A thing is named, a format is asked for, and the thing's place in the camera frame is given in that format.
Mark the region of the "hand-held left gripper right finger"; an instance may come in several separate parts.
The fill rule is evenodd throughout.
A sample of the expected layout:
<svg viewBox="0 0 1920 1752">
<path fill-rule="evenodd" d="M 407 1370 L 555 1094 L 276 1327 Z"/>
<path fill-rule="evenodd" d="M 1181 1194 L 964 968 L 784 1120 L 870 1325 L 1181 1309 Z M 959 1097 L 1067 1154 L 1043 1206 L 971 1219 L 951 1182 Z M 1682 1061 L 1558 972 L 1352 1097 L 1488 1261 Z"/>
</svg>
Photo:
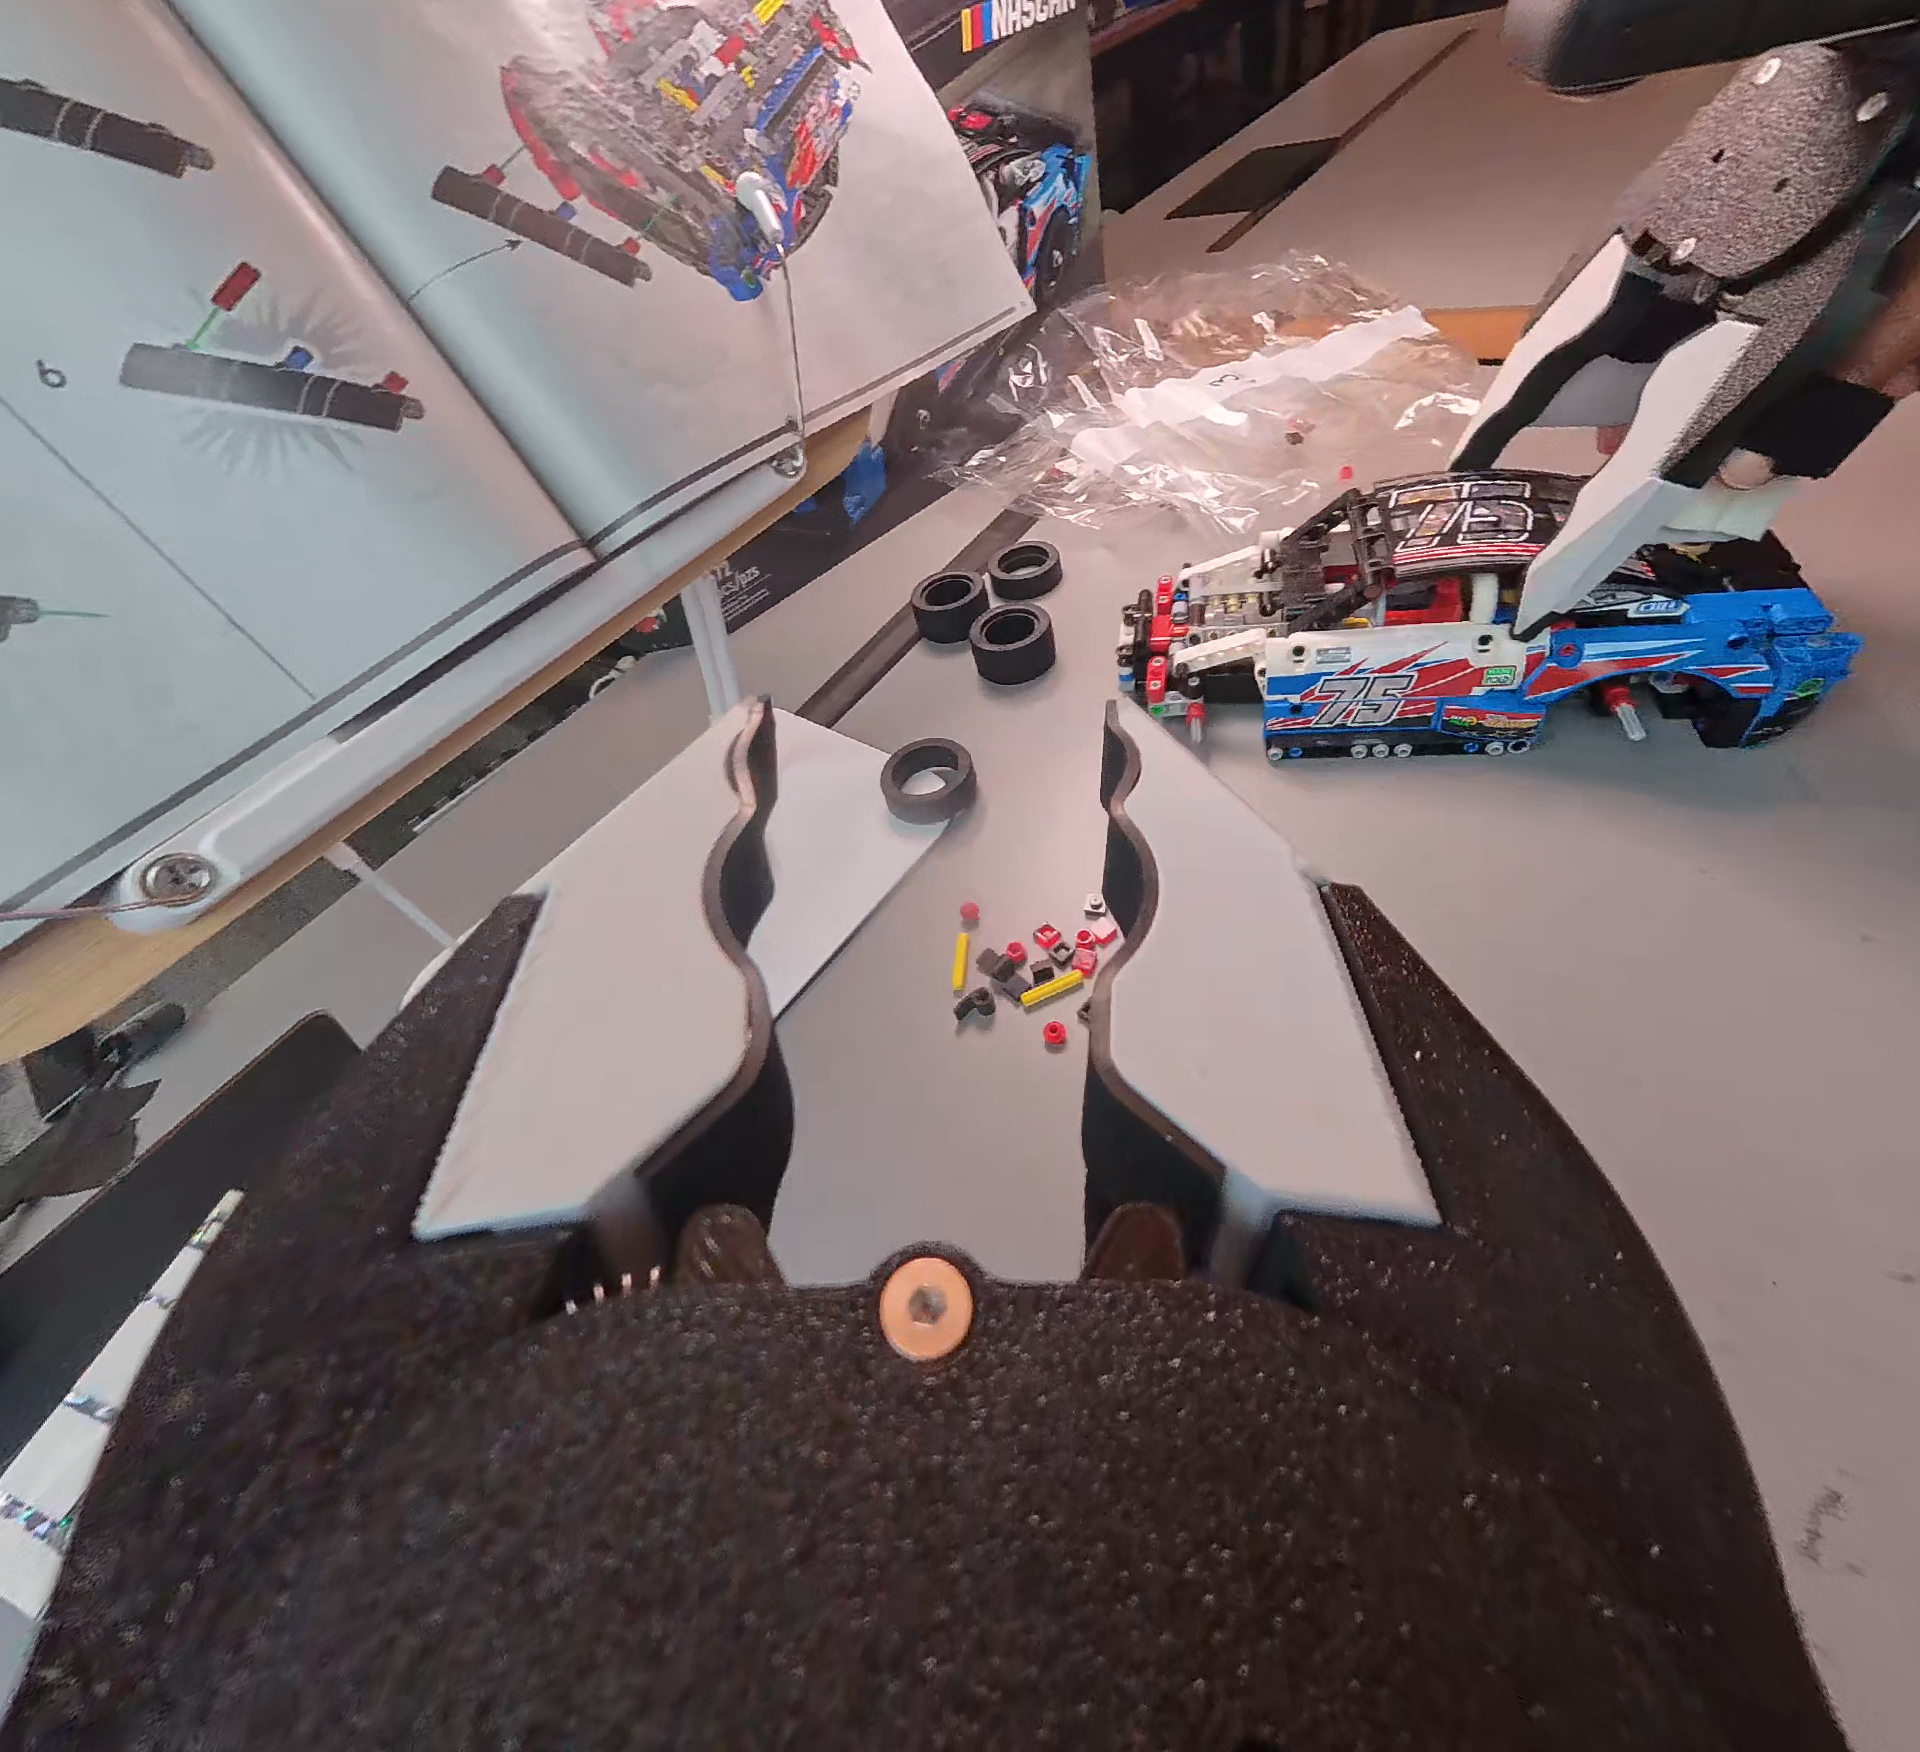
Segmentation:
<svg viewBox="0 0 1920 1752">
<path fill-rule="evenodd" d="M 1130 699 L 1097 797 L 1120 950 L 1087 1004 L 1087 1245 L 1153 1207 L 1181 1270 L 1306 1284 L 1300 1219 L 1439 1230 L 1327 882 Z"/>
</svg>

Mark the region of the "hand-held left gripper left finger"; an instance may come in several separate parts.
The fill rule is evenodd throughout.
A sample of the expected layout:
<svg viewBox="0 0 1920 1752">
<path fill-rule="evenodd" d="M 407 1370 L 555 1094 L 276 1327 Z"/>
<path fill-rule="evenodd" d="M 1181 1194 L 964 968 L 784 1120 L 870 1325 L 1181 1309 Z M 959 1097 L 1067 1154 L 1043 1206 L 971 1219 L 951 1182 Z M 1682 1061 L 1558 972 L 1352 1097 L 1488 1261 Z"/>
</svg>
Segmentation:
<svg viewBox="0 0 1920 1752">
<path fill-rule="evenodd" d="M 526 933 L 416 1240 L 573 1230 L 644 1284 L 708 1207 L 770 1230 L 793 1092 L 748 941 L 779 792 L 775 710 L 746 699 L 502 903 Z"/>
</svg>

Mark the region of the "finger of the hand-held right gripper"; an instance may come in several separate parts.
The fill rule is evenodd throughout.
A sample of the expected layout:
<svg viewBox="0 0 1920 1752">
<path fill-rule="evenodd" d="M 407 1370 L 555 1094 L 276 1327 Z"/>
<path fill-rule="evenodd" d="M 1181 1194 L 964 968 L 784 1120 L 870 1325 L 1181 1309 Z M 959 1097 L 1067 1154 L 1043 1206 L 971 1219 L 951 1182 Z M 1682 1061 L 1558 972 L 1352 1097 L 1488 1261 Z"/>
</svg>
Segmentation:
<svg viewBox="0 0 1920 1752">
<path fill-rule="evenodd" d="M 1529 428 L 1587 425 L 1601 451 L 1620 448 L 1675 341 L 1668 280 L 1634 256 L 1624 231 L 1612 231 L 1514 342 L 1453 449 L 1450 471 L 1492 469 Z"/>
<path fill-rule="evenodd" d="M 1761 341 L 1761 324 L 1714 323 L 1651 369 L 1609 461 L 1578 494 L 1572 513 L 1531 564 L 1514 635 L 1531 636 L 1572 608 L 1644 544 L 1758 539 L 1781 513 L 1789 482 L 1745 469 L 1729 486 L 1714 474 L 1700 489 L 1668 480 L 1685 433 L 1710 397 L 1732 385 Z"/>
</svg>

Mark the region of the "toy brick race car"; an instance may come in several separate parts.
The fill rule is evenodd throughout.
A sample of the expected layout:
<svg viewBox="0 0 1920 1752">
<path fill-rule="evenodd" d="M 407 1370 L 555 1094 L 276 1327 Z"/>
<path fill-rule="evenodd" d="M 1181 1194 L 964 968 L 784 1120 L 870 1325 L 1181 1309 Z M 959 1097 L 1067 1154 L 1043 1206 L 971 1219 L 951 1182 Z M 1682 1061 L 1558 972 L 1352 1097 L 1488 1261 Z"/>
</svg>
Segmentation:
<svg viewBox="0 0 1920 1752">
<path fill-rule="evenodd" d="M 1519 756 L 1582 704 L 1628 739 L 1641 712 L 1710 749 L 1770 741 L 1846 681 L 1863 640 L 1761 539 L 1650 544 L 1522 632 L 1522 582 L 1590 476 L 1497 469 L 1346 489 L 1259 542 L 1159 575 L 1123 605 L 1117 685 L 1200 741 L 1260 712 L 1271 761 Z"/>
</svg>

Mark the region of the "instruction booklet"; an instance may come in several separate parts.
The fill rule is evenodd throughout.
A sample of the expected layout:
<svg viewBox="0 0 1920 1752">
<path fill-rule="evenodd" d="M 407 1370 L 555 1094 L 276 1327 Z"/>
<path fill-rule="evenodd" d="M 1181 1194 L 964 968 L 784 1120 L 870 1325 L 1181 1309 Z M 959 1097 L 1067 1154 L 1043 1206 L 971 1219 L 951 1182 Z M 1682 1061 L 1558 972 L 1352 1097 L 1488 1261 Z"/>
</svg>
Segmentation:
<svg viewBox="0 0 1920 1752">
<path fill-rule="evenodd" d="M 165 929 L 1031 307 L 880 0 L 3 0 L 4 937 Z"/>
</svg>

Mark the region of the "grey desk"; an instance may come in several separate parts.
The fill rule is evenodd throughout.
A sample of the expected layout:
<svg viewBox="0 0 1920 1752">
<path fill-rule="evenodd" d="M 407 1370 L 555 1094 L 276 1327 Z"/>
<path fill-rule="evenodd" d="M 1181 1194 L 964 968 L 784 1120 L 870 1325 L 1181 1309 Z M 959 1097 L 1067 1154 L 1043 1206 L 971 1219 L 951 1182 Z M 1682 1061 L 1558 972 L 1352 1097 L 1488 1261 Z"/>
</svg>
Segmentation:
<svg viewBox="0 0 1920 1752">
<path fill-rule="evenodd" d="M 1572 98 L 1521 79 L 1501 14 L 1433 21 L 1338 60 L 1104 230 L 1105 275 L 1323 256 L 1433 308 L 1529 307 L 1613 223 L 1628 181 L 1714 70 Z M 1251 156 L 1327 138 L 1329 159 L 1260 218 L 1180 218 Z"/>
<path fill-rule="evenodd" d="M 1865 640 L 1805 729 L 1703 749 L 1561 707 L 1519 760 L 1273 767 L 1213 716 L 1203 766 L 1359 885 L 1620 1190 L 1716 1364 L 1789 1595 L 1856 1748 L 1917 1748 L 1917 399 L 1786 540 Z M 780 1020 L 797 1136 L 772 1232 L 848 1284 L 943 1241 L 1012 1279 L 1076 1265 L 1083 1039 L 959 1027 L 956 913 L 1069 923 L 1097 879 L 1100 712 L 1120 605 L 1169 525 L 1041 525 L 1067 577 L 1048 677 L 915 647 L 840 727 L 952 733 L 981 795 Z"/>
</svg>

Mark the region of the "person's right hand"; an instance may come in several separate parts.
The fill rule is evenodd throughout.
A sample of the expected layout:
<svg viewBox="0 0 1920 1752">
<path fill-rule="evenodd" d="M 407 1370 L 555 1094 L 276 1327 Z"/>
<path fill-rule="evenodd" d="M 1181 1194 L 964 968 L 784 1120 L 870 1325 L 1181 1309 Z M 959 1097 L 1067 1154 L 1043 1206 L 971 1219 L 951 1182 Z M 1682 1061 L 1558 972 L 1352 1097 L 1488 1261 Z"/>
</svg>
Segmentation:
<svg viewBox="0 0 1920 1752">
<path fill-rule="evenodd" d="M 1884 300 L 1850 353 L 1846 375 L 1892 402 L 1919 389 L 1919 275 Z"/>
</svg>

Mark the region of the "pile of small brick pieces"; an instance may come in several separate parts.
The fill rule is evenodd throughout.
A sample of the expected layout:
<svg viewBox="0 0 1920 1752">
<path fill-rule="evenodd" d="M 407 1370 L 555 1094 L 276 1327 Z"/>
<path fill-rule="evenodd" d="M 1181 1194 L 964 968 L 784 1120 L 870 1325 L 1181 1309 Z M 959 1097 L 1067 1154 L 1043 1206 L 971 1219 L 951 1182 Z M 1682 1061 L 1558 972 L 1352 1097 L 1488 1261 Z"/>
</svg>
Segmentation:
<svg viewBox="0 0 1920 1752">
<path fill-rule="evenodd" d="M 995 939 L 978 901 L 954 913 L 951 1017 L 956 1035 L 1024 1024 L 1045 1053 L 1066 1054 L 1091 1014 L 1093 980 L 1123 950 L 1123 929 L 1101 895 L 1078 922 L 1036 923 L 1026 937 Z"/>
</svg>

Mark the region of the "wooden book stand white base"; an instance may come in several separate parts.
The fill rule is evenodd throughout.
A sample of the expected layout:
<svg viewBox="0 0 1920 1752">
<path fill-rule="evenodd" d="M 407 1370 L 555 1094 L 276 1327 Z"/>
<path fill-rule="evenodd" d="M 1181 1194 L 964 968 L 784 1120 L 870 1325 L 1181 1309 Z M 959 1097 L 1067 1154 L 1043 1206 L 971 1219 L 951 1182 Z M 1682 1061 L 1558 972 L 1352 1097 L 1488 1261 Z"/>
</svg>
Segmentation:
<svg viewBox="0 0 1920 1752">
<path fill-rule="evenodd" d="M 883 396 L 873 412 L 815 431 L 802 474 L 750 469 L 620 557 L 570 572 L 525 617 L 256 771 L 240 792 L 179 823 L 153 848 L 115 861 L 109 912 L 44 923 L 4 951 L 4 1058 L 108 1015 L 666 599 L 687 595 L 687 621 L 707 612 L 717 624 L 717 610 L 702 607 L 710 572 L 837 478 L 892 404 Z M 780 764 L 797 767 L 799 805 L 772 821 L 775 868 L 793 871 L 797 853 L 813 848 L 851 871 L 851 898 L 832 898 L 830 875 L 816 868 L 802 872 L 801 891 L 805 903 L 821 906 L 823 923 L 799 923 L 797 899 L 777 903 L 768 970 L 777 1005 L 799 995 L 925 853 L 905 823 L 882 816 L 878 790 L 856 786 L 857 764 L 878 771 L 873 747 L 797 716 L 780 718 L 780 741 L 797 745 Z"/>
</svg>

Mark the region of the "heap of clear plastic bags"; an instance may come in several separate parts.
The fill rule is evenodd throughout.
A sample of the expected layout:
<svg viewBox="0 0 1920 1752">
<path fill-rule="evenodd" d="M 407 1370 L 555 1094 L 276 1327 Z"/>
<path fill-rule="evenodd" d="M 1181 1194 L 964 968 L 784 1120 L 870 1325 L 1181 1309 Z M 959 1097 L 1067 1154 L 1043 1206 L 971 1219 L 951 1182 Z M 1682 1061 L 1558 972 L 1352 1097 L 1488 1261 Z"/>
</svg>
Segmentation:
<svg viewBox="0 0 1920 1752">
<path fill-rule="evenodd" d="M 1033 516 L 1248 539 L 1340 486 L 1446 465 L 1490 370 L 1321 253 L 1090 287 L 934 406 L 922 467 Z"/>
</svg>

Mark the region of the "black toy set box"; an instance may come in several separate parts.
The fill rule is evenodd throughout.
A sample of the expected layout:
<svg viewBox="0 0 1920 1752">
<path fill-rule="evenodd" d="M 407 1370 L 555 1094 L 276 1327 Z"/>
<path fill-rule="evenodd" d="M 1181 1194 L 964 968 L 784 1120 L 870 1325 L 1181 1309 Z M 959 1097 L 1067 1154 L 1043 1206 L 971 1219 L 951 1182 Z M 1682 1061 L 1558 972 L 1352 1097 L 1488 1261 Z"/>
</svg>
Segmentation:
<svg viewBox="0 0 1920 1752">
<path fill-rule="evenodd" d="M 927 369 L 870 421 L 849 465 L 717 571 L 734 630 L 947 491 L 1010 397 L 991 392 L 1039 316 L 1100 275 L 1090 0 L 882 0 L 952 132 L 1033 310 Z"/>
</svg>

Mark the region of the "holographic sticker sheet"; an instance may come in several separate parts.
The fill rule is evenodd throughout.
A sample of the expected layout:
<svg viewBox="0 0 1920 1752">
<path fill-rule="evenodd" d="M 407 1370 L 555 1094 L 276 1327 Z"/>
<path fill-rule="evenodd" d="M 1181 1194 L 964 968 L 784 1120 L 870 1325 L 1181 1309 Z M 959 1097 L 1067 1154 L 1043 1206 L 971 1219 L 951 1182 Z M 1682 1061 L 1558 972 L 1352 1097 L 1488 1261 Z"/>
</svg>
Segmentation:
<svg viewBox="0 0 1920 1752">
<path fill-rule="evenodd" d="M 4 1704 L 24 1670 L 60 1578 L 79 1506 L 98 1470 L 131 1382 L 208 1250 L 240 1210 L 229 1190 L 205 1213 L 105 1349 L 7 1464 L 3 1474 L 3 1686 Z"/>
</svg>

